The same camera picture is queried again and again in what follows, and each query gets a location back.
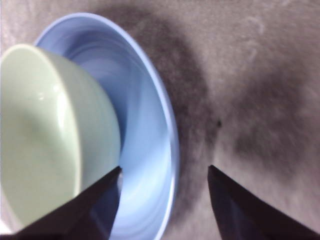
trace bowl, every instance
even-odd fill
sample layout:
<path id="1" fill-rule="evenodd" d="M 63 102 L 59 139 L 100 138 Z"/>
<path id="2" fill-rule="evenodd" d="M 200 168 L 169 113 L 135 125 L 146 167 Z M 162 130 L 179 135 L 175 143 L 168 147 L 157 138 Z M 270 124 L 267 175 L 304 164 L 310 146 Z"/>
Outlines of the bowl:
<path id="1" fill-rule="evenodd" d="M 1 193 L 22 227 L 100 179 L 119 156 L 116 113 L 88 73 L 32 45 L 4 53 Z"/>
<path id="2" fill-rule="evenodd" d="M 179 141 L 170 99 L 153 64 L 123 29 L 91 13 L 56 20 L 35 44 L 90 73 L 114 106 L 123 183 L 110 239 L 160 239 L 178 185 Z"/>

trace blue plate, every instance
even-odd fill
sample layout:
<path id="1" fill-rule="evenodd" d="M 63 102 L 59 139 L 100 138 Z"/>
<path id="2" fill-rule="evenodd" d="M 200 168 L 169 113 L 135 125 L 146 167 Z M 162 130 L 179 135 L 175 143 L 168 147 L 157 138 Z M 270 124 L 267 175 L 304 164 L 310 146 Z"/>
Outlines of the blue plate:
<path id="1" fill-rule="evenodd" d="M 168 94 L 153 64 L 122 28 L 91 13 L 56 20 L 35 44 L 80 65 L 114 105 L 123 185 L 110 239 L 160 239 L 177 189 L 179 141 Z"/>

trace bowl rim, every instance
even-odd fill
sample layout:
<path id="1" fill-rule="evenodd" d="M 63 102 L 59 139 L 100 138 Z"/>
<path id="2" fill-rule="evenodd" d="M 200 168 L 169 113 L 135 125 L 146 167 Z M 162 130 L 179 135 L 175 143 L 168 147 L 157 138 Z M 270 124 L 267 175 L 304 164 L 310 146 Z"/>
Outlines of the bowl rim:
<path id="1" fill-rule="evenodd" d="M 171 180 L 170 180 L 170 190 L 169 190 L 169 196 L 168 196 L 168 202 L 165 209 L 165 214 L 162 219 L 162 223 L 160 225 L 160 228 L 158 229 L 155 240 L 159 240 L 162 235 L 165 232 L 165 229 L 168 225 L 170 215 L 172 213 L 173 204 L 177 195 L 177 189 L 178 189 L 178 179 L 179 179 L 179 168 L 180 168 L 180 150 L 179 150 L 179 137 L 178 137 L 178 130 L 177 130 L 177 124 L 176 119 L 174 115 L 174 111 L 172 108 L 171 101 L 169 99 L 169 95 L 166 91 L 165 85 L 157 72 L 156 68 L 152 64 L 151 60 L 147 56 L 147 54 L 142 50 L 142 48 L 138 45 L 138 43 L 125 31 L 123 30 L 119 25 L 114 23 L 113 21 L 89 12 L 76 12 L 71 13 L 68 15 L 65 15 L 54 22 L 52 22 L 36 39 L 34 44 L 38 46 L 45 35 L 47 35 L 54 27 L 59 25 L 60 23 L 75 19 L 75 18 L 88 18 L 96 20 L 100 23 L 105 24 L 107 27 L 112 28 L 117 34 L 119 34 L 125 41 L 128 42 L 128 44 L 133 48 L 133 50 L 136 52 L 136 54 L 141 59 L 142 63 L 144 64 L 148 74 L 150 75 L 150 78 L 154 84 L 154 87 L 156 89 L 156 92 L 159 96 L 159 100 L 161 102 L 162 110 L 164 113 L 165 121 L 168 128 L 168 135 L 169 135 L 169 141 L 170 141 L 170 151 L 171 151 Z"/>

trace light green bowl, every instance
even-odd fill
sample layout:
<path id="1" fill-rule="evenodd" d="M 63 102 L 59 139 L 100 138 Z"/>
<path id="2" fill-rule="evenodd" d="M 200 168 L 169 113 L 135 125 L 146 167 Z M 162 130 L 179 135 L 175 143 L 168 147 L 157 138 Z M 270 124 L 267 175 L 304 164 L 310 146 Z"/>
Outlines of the light green bowl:
<path id="1" fill-rule="evenodd" d="M 71 61 L 19 44 L 1 61 L 1 191 L 26 226 L 118 165 L 105 92 Z"/>

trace gray surface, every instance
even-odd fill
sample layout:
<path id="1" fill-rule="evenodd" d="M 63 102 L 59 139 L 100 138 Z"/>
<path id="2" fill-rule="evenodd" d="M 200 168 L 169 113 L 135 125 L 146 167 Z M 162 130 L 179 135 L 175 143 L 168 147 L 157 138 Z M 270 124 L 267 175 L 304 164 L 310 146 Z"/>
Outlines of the gray surface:
<path id="1" fill-rule="evenodd" d="M 212 163 L 320 232 L 319 0 L 2 0 L 1 51 L 73 12 L 128 31 L 168 89 L 181 176 L 163 239 L 220 239 Z"/>

